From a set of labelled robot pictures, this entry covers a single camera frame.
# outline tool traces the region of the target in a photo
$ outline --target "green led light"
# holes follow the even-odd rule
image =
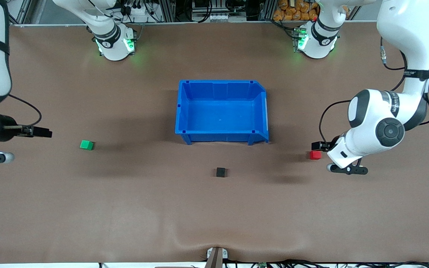
[[[307,41],[309,40],[308,34],[305,34],[305,36],[299,40],[298,49],[304,49],[305,44],[307,44]]]
[[[335,41],[336,41],[336,40],[337,40],[337,37],[335,37],[335,38],[332,40],[332,46],[330,46],[330,50],[334,49]]]
[[[129,52],[132,52],[134,50],[133,41],[131,39],[128,39],[128,40],[124,39],[124,43],[125,43],[125,46],[127,47],[127,50]]]
[[[100,53],[103,53],[103,52],[102,52],[102,48],[100,47],[99,41],[95,40],[95,43],[97,44],[97,47],[99,47],[99,51],[100,51]]]

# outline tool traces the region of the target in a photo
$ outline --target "table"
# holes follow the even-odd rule
[[[365,157],[366,176],[305,159],[327,105],[401,77],[383,68],[374,23],[346,23],[337,42],[312,60],[270,24],[156,25],[110,62],[84,27],[12,27],[12,93],[54,135],[0,144],[16,155],[0,165],[0,263],[199,261],[211,246],[239,261],[429,261],[429,125]],[[259,81],[271,144],[185,145],[181,79]],[[36,119],[11,99],[0,114]],[[347,105],[329,110],[329,139],[348,128]]]

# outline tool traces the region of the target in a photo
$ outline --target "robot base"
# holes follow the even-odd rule
[[[120,28],[120,38],[114,43],[112,48],[105,48],[97,42],[101,56],[105,56],[110,61],[121,61],[128,55],[135,53],[136,32],[124,24],[117,24]]]
[[[322,59],[334,49],[337,37],[332,41],[329,40],[328,45],[322,46],[312,37],[312,25],[313,22],[308,22],[301,26],[301,28],[305,28],[305,37],[298,41],[298,51],[303,52],[309,58]]]

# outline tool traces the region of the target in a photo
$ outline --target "metal bracket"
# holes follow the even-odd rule
[[[224,248],[210,248],[207,255],[208,260],[204,268],[223,268],[223,259],[228,258],[228,251]]]
[[[210,248],[206,251],[206,258],[210,258],[211,252],[213,251],[214,248]],[[228,251],[224,248],[220,248],[222,250],[223,253],[223,259],[227,259],[228,258]]]
[[[352,164],[346,166],[345,168],[339,168],[334,163],[327,165],[327,170],[332,173],[344,173],[347,175],[366,175],[368,173],[368,168],[364,166],[354,166]]]

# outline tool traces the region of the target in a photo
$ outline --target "metal frame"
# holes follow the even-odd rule
[[[172,0],[160,0],[160,6],[165,22],[175,22],[176,3]]]
[[[359,10],[362,6],[356,6],[354,8],[352,8],[352,10],[350,11],[349,17],[347,18],[347,20],[353,20],[354,17],[359,13]]]

